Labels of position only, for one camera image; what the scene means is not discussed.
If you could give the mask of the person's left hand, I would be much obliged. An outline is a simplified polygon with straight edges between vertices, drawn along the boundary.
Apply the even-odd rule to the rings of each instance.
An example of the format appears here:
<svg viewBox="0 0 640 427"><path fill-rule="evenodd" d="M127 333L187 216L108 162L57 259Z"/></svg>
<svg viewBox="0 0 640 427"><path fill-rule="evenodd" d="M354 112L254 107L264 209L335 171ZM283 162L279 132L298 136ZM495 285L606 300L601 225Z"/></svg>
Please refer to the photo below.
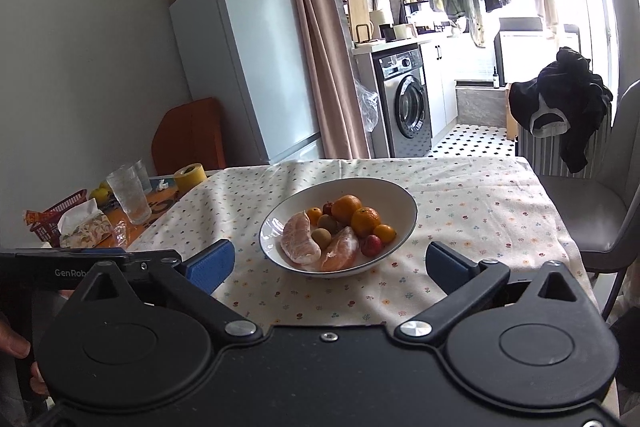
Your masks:
<svg viewBox="0 0 640 427"><path fill-rule="evenodd" d="M21 335L18 335L6 320L1 320L0 324L0 349L13 358L24 360L30 352L30 342ZM30 369L32 377L30 377L30 387L36 395L47 397L49 390L44 382L39 366L36 362L32 363Z"/></svg>

